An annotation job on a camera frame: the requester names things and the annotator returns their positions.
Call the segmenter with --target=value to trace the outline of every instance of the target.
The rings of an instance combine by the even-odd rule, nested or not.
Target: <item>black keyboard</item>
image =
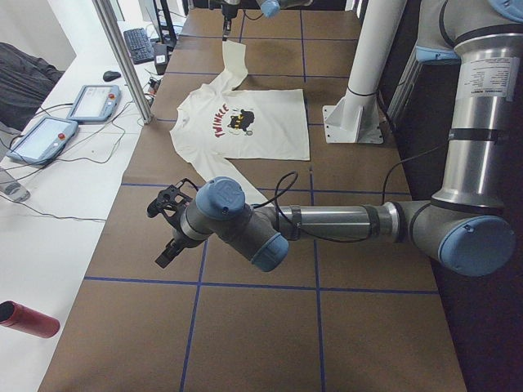
[[[129,53],[131,53],[133,64],[154,60],[153,45],[150,43],[145,29],[126,30],[123,32],[123,38]]]

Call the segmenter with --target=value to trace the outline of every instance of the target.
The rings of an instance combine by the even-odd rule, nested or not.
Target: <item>red can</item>
[[[13,301],[0,304],[0,325],[39,337],[54,336],[60,321]]]

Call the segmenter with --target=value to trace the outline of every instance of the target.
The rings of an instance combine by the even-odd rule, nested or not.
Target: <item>label on robot arm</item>
[[[463,63],[459,71],[456,100],[501,96],[512,101],[519,64],[517,57],[493,57]]]

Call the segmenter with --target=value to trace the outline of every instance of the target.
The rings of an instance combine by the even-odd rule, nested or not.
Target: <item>blue joint cover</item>
[[[416,60],[427,65],[452,65],[461,62],[455,51],[420,47],[419,45],[416,45]]]
[[[516,235],[498,216],[477,216],[457,225],[441,241],[438,256],[445,267],[467,276],[494,272],[512,256]]]
[[[267,241],[251,259],[251,263],[263,272],[270,272],[287,256],[288,242],[276,233]]]
[[[205,184],[196,194],[195,201],[206,217],[227,221],[244,209],[245,193],[235,180],[220,176]]]
[[[261,12],[267,18],[276,16],[279,12],[279,3],[276,0],[266,0],[263,4],[260,5]]]
[[[489,0],[489,3],[505,18],[523,23],[523,0]]]

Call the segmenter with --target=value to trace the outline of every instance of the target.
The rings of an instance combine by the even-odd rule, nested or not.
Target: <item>black mouse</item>
[[[122,74],[116,71],[105,71],[104,72],[104,82],[110,82],[111,80],[118,79]]]

